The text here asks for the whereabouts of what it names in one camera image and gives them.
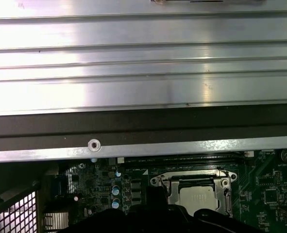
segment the aluminum panel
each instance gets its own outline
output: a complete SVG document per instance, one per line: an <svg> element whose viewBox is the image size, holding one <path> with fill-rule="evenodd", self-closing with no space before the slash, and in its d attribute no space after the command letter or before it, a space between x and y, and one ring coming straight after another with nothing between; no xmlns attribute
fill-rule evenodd
<svg viewBox="0 0 287 233"><path fill-rule="evenodd" d="M287 11L287 0L167 2L163 5L149 0L0 0L0 18L262 11Z"/></svg>
<svg viewBox="0 0 287 233"><path fill-rule="evenodd" d="M0 0L0 116L273 102L287 0Z"/></svg>

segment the motherboard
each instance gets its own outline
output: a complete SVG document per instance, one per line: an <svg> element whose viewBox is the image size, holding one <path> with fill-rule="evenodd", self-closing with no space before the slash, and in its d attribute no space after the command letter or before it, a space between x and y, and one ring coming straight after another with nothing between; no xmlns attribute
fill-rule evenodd
<svg viewBox="0 0 287 233"><path fill-rule="evenodd" d="M52 177L55 200L72 205L69 223L108 208L128 213L163 186L190 215L208 208L270 233L287 233L287 149L66 162Z"/></svg>

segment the cpu socket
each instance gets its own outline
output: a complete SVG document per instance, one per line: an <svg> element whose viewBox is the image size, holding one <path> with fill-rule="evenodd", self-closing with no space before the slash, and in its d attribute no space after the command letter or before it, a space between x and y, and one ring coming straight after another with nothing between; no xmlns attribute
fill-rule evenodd
<svg viewBox="0 0 287 233"><path fill-rule="evenodd" d="M232 216L231 183L237 174L225 170L166 172L150 179L153 186L167 191L168 204L186 208L189 215L211 209Z"/></svg>

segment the green circuit board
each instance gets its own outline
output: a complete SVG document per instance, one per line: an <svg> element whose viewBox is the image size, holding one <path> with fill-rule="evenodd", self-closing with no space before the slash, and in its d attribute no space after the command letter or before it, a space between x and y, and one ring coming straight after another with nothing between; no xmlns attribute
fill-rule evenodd
<svg viewBox="0 0 287 233"><path fill-rule="evenodd" d="M78 195L76 223L107 208L125 213L134 204L145 204L150 179L169 171L222 169L237 174L232 183L233 217L270 233L287 233L287 161L281 151L254 151L217 155L188 155L124 159L98 159L68 164L64 198Z"/></svg>

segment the metal rail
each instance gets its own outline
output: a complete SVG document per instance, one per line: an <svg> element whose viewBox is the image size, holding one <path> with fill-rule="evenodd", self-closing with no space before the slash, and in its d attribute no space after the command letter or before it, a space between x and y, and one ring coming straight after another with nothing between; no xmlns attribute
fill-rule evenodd
<svg viewBox="0 0 287 233"><path fill-rule="evenodd" d="M0 151L1 162L196 154L287 148L287 136L197 142Z"/></svg>

